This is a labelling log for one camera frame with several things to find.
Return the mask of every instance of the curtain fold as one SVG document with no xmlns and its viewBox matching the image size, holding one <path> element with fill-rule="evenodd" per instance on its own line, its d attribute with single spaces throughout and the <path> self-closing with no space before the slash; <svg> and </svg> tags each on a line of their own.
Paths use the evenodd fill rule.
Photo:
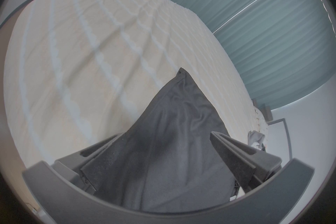
<svg viewBox="0 0 336 224">
<path fill-rule="evenodd" d="M 298 100 L 336 71 L 336 37 L 321 0 L 171 1 L 216 31 L 260 105 L 275 109 Z"/>
</svg>

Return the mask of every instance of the beige bedsheet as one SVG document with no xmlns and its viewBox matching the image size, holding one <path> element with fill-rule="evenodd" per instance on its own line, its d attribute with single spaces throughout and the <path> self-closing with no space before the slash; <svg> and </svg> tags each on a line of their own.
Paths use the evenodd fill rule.
<svg viewBox="0 0 336 224">
<path fill-rule="evenodd" d="M 247 143 L 259 131 L 237 70 L 190 10 L 169 0 L 34 0 L 15 24 L 4 71 L 23 162 L 53 163 L 128 130 L 180 67 L 233 138 Z"/>
</svg>

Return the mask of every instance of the wooden floor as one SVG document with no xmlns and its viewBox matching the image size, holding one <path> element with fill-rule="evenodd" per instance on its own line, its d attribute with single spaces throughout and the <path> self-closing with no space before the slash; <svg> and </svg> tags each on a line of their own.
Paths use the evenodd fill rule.
<svg viewBox="0 0 336 224">
<path fill-rule="evenodd" d="M 0 171 L 7 184 L 19 200 L 30 210 L 39 209 L 39 205 L 31 195 L 22 178 L 22 171 L 26 169 L 15 147 L 11 132 L 7 124 L 5 103 L 3 99 L 3 71 L 7 47 L 16 20 L 22 10 L 15 13 L 0 29 Z"/>
</svg>

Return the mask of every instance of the gray cloth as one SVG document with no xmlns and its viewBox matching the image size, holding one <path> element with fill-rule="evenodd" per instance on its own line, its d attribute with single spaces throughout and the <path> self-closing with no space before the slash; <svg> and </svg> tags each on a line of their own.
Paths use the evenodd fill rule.
<svg viewBox="0 0 336 224">
<path fill-rule="evenodd" d="M 235 178 L 210 142 L 229 135 L 216 109 L 182 68 L 122 140 L 82 172 L 95 196 L 128 209 L 187 212 L 229 202 Z"/>
<path fill-rule="evenodd" d="M 264 134 L 259 133 L 257 131 L 249 131 L 247 136 L 247 144 L 249 146 L 253 146 L 257 149 L 262 150 L 264 139 L 265 139 Z"/>
</svg>

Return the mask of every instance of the garment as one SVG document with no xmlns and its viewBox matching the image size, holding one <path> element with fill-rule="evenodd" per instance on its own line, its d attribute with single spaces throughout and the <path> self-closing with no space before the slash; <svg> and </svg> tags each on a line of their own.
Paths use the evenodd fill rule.
<svg viewBox="0 0 336 224">
<path fill-rule="evenodd" d="M 235 178 L 210 142 L 229 135 L 216 109 L 184 69 L 136 123 L 82 172 L 95 196 L 146 212 L 188 212 L 229 202 Z"/>
<path fill-rule="evenodd" d="M 263 149 L 263 141 L 265 139 L 265 135 L 262 133 L 259 133 L 257 131 L 250 131 L 248 133 L 248 142 L 247 144 L 249 146 L 252 146 L 254 148 Z"/>
</svg>

